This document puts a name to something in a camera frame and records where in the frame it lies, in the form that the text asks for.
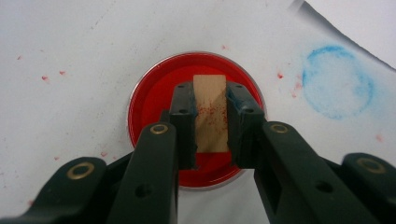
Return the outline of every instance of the red lid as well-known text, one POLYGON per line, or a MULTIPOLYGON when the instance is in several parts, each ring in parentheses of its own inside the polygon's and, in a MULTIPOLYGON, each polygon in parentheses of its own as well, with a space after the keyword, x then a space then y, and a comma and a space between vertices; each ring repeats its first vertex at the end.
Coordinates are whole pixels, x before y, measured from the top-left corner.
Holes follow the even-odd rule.
MULTIPOLYGON (((208 52, 179 54, 154 65, 134 89, 128 111, 128 130, 134 147, 143 127, 159 121, 162 111, 170 108, 174 87, 192 81, 194 75, 225 75, 228 81, 244 85, 262 107, 256 84, 236 63, 208 52)), ((179 171, 180 186, 213 186, 240 171, 231 166, 231 152, 196 153, 196 164, 198 170, 179 171)))

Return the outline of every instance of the blue circle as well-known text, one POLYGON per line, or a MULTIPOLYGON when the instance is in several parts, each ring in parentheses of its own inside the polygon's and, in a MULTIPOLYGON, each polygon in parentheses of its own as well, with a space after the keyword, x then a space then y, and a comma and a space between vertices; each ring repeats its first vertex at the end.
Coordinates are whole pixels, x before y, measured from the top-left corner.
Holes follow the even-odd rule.
POLYGON ((330 119, 356 116, 373 99, 374 84, 350 52, 338 46, 316 49, 303 71, 304 97, 330 119))

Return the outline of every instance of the black plastic part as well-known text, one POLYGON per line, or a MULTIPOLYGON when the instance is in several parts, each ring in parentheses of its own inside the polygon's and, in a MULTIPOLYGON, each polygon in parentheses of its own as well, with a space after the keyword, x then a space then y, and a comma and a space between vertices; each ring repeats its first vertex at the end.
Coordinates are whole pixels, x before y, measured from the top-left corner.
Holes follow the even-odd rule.
POLYGON ((259 141, 267 165, 255 180, 271 223, 378 223, 294 128, 266 122, 259 141))
POLYGON ((40 190, 25 214, 2 219, 0 223, 84 223, 83 215, 92 198, 99 194, 105 173, 106 164, 100 159, 70 161, 40 190))
POLYGON ((228 147, 239 168, 256 168, 260 151, 254 147, 255 133, 265 122, 264 112, 245 86, 227 82, 228 147))
POLYGON ((175 86, 169 122, 177 128, 178 169, 190 170, 195 168, 195 105, 194 88, 192 82, 185 82, 175 86))
POLYGON ((170 123, 142 130, 107 223, 177 223, 176 139, 170 123))
POLYGON ((340 176, 382 223, 396 223, 396 169, 378 157, 353 153, 344 157, 340 176))

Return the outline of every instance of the blue paint stain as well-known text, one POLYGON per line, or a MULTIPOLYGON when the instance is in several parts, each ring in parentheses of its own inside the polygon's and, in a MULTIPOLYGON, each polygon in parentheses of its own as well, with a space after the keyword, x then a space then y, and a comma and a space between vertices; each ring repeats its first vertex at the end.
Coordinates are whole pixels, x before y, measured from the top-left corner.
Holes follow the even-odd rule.
POLYGON ((327 46, 313 50, 303 71, 304 97, 330 119, 359 115, 372 102, 374 82, 346 49, 327 46))

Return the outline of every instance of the red speck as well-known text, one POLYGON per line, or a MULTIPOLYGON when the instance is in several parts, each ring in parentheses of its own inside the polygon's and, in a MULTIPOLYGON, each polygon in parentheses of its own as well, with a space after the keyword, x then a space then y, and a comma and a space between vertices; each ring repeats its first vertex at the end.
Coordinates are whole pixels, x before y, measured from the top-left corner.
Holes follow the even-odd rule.
POLYGON ((49 82, 49 81, 50 81, 50 80, 49 80, 49 77, 47 77, 47 76, 42 76, 41 79, 43 79, 43 80, 46 81, 46 82, 49 82))
POLYGON ((296 85, 294 86, 295 90, 300 90, 303 88, 303 85, 300 82, 296 82, 296 85))
POLYGON ((383 142, 383 141, 384 141, 384 138, 382 137, 381 134, 377 134, 377 135, 375 136, 375 139, 376 139, 376 141, 378 141, 378 142, 383 142))

